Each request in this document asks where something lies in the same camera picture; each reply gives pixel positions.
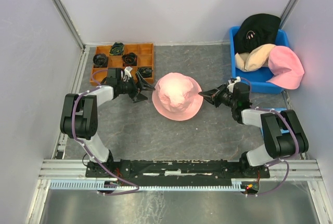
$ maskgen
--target gray floor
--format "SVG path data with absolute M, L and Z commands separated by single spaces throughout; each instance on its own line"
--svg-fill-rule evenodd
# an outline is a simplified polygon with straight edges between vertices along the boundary
M 92 86 L 89 76 L 95 49 L 91 48 L 80 91 Z M 226 83 L 231 76 L 230 46 L 156 46 L 156 81 L 169 72 L 193 77 L 203 90 Z M 126 95 L 103 104 L 98 133 L 115 159 L 181 160 L 238 159 L 263 143 L 256 127 L 237 124 L 230 108 L 204 102 L 199 113 L 184 122 L 161 116 L 151 102 L 133 104 Z M 282 95 L 252 94 L 254 105 L 285 107 Z M 80 159 L 84 150 L 68 140 L 66 159 Z
M 275 183 L 262 182 L 267 191 Z M 239 192 L 143 191 L 101 196 L 96 191 L 49 190 L 45 224 L 317 224 L 306 182 L 286 182 L 270 195 Z

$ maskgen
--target black baseball cap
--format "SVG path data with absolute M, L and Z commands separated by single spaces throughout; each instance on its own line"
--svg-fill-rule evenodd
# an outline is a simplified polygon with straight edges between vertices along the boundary
M 274 44 L 280 23 L 281 19 L 275 15 L 250 16 L 234 36 L 235 53 L 252 52 L 264 44 Z

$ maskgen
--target blue bin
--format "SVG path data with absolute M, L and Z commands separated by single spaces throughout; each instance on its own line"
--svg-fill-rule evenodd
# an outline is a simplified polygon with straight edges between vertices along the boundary
M 254 93 L 281 93 L 284 90 L 283 88 L 266 82 L 273 77 L 273 73 L 268 67 L 262 67 L 254 72 L 243 72 L 236 68 L 234 36 L 238 32 L 239 28 L 240 27 L 232 27 L 229 30 L 232 77 L 240 76 L 248 79 L 251 82 L 252 92 Z M 281 29 L 278 30 L 275 45 L 289 47 L 289 42 L 285 31 Z

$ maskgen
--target hat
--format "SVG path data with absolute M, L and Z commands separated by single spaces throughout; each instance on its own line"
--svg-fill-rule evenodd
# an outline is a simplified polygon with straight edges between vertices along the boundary
M 274 47 L 273 44 L 265 44 L 257 47 L 251 53 L 237 53 L 235 55 L 236 67 L 244 72 L 254 72 L 262 66 L 268 66 L 268 57 Z
M 281 19 L 258 14 L 247 18 L 234 36 L 235 53 L 252 52 L 264 44 L 274 44 Z
M 268 59 L 268 67 L 274 77 L 267 82 L 291 90 L 300 86 L 304 69 L 297 55 L 289 47 L 274 47 Z
M 194 117 L 203 102 L 199 84 L 191 77 L 169 73 L 157 81 L 152 93 L 156 110 L 166 118 L 184 121 Z

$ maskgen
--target pink baseball cap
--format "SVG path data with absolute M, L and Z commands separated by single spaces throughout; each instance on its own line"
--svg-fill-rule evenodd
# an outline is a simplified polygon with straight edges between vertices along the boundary
M 290 90 L 300 86 L 304 69 L 300 59 L 289 47 L 274 47 L 270 52 L 268 67 L 274 76 L 267 82 Z
M 203 102 L 199 84 L 191 77 L 169 73 L 157 81 L 152 92 L 156 110 L 166 118 L 185 121 L 194 117 Z

